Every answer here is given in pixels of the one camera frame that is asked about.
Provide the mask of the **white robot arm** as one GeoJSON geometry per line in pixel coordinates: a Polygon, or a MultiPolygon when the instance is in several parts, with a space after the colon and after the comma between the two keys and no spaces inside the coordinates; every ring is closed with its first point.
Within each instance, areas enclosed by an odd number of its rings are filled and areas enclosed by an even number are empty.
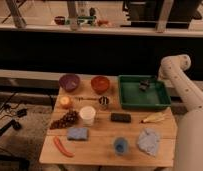
{"type": "Polygon", "coordinates": [[[184,73],[190,66],[190,57],[181,54],[164,57],[159,68],[187,110],[178,124],[172,171],[203,171],[203,91],[184,73]]]}

